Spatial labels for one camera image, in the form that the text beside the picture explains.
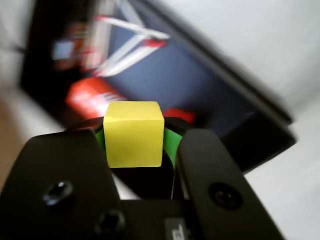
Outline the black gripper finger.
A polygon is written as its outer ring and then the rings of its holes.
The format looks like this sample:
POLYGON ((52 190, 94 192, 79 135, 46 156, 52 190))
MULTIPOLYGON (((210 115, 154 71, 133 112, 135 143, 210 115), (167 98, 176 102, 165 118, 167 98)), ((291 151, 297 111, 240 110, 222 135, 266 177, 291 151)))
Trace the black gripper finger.
POLYGON ((181 136, 175 168, 188 199, 187 232, 193 240, 282 240, 283 234, 212 131, 166 117, 181 136))
POLYGON ((0 195, 3 240, 122 240, 120 198, 91 129, 31 138, 0 195))

